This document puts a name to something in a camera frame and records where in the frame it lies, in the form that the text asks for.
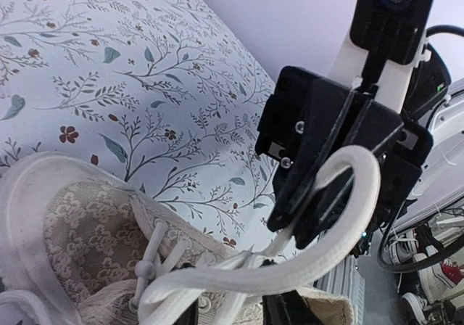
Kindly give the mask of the cream lace platform sneaker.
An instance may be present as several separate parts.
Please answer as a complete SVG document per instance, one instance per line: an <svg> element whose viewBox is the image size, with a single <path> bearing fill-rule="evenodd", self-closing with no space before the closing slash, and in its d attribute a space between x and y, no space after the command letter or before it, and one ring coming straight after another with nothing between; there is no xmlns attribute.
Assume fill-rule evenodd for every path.
<svg viewBox="0 0 464 325"><path fill-rule="evenodd" d="M3 324L262 324L285 295L307 324L353 324L351 302L312 287L354 247L380 187L374 156L345 147L324 163L315 190L355 175L348 208L310 249L272 266L291 229L268 238L239 216L238 247L87 162L41 152L1 180Z"/></svg>

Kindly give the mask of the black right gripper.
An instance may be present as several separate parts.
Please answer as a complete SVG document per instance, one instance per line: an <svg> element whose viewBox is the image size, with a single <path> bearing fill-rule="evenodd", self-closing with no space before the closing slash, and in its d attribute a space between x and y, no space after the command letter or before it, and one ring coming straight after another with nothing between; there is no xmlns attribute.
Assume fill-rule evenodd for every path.
<svg viewBox="0 0 464 325"><path fill-rule="evenodd" d="M291 226L298 249L335 224L352 193L357 178L351 168L326 187L315 187L316 173L334 152L357 145L376 157L381 187L367 227L372 234L402 209L433 144L431 134L408 116L291 66L280 72L258 132L256 153L278 162L267 227Z"/></svg>

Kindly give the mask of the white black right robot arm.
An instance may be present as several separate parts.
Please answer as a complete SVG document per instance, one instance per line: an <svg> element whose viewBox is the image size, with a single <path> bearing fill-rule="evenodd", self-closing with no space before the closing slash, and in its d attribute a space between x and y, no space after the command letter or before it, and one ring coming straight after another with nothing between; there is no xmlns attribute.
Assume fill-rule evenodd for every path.
<svg viewBox="0 0 464 325"><path fill-rule="evenodd" d="M315 179L327 159L349 145L368 149L381 174L375 210L355 245L359 254L378 229L403 216L453 165L456 150L438 162L428 159L462 129L463 111L447 100L462 96L463 89L451 82L427 37L420 50L400 112L378 102L374 92L350 89L299 67L282 69L265 104L255 145L257 154L278 163L270 231L290 229L302 250L333 227L346 211L358 177L347 169L321 189Z"/></svg>

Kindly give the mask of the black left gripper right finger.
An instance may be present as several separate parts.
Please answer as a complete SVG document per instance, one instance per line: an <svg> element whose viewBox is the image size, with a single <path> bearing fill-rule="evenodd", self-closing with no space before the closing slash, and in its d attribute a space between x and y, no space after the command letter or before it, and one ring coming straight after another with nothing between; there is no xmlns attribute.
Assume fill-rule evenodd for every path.
<svg viewBox="0 0 464 325"><path fill-rule="evenodd" d="M297 291L262 297L264 325L323 325Z"/></svg>

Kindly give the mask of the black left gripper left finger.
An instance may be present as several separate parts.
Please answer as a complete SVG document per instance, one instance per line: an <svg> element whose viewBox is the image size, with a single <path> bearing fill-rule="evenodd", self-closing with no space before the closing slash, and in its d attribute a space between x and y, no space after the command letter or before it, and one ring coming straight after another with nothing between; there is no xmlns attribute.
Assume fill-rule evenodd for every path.
<svg viewBox="0 0 464 325"><path fill-rule="evenodd" d="M177 325L197 325L199 320L198 300L195 300L178 318Z"/></svg>

